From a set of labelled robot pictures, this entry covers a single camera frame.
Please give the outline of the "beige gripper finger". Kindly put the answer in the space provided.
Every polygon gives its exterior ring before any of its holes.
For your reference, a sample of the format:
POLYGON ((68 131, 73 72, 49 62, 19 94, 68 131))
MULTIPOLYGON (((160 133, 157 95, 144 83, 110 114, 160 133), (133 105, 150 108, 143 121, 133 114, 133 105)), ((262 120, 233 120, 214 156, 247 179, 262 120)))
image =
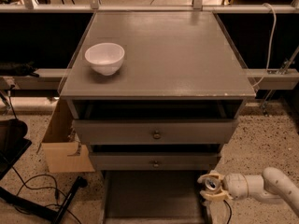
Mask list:
POLYGON ((200 195, 208 201, 221 202, 224 200, 232 200, 233 197, 229 194, 227 190, 221 189, 218 192, 208 192, 206 190, 201 190, 200 195))
POLYGON ((197 179, 197 182, 200 183, 200 184, 204 184, 204 181, 207 177, 215 177, 219 180, 219 182, 221 183, 223 178, 224 178, 224 175, 218 173, 216 170, 212 170, 210 173, 208 174, 205 174, 205 175, 201 175, 198 179, 197 179))

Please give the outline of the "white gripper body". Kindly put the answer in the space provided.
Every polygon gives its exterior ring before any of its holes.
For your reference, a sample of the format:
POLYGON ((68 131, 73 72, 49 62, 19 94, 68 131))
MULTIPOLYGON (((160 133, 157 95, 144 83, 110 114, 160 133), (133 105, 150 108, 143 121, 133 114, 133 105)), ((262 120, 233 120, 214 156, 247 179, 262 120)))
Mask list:
POLYGON ((228 174, 223 179, 223 186, 233 200, 244 200, 249 195, 247 179, 241 174, 228 174))

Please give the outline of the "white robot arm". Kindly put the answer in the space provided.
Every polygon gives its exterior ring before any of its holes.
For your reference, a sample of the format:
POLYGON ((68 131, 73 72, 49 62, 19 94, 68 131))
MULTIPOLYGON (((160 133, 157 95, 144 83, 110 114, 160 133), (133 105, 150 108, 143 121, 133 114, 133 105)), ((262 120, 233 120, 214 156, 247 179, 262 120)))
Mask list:
POLYGON ((222 175, 212 170, 197 182, 202 185, 200 195, 207 202, 247 198, 269 204, 285 202, 299 217, 299 188, 277 168, 267 167, 260 175, 222 175))

